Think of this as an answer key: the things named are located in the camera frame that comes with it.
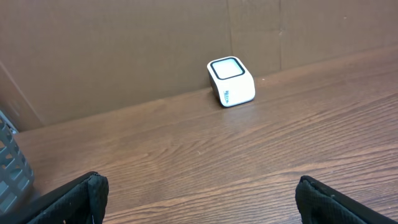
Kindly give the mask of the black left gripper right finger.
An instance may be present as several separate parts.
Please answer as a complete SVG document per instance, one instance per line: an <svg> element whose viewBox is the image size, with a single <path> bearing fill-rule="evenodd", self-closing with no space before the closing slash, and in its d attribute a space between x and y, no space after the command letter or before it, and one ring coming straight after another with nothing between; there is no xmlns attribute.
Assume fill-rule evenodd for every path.
<svg viewBox="0 0 398 224"><path fill-rule="evenodd" d="M295 201L303 224L397 224L308 175L301 176Z"/></svg>

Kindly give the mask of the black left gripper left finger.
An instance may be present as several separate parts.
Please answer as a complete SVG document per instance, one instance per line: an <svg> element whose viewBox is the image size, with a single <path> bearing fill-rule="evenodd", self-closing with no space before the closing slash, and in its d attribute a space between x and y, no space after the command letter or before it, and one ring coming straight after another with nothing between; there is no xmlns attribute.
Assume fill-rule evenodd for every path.
<svg viewBox="0 0 398 224"><path fill-rule="evenodd" d="M108 194L107 177L91 171L18 209L1 215L1 224L102 224Z"/></svg>

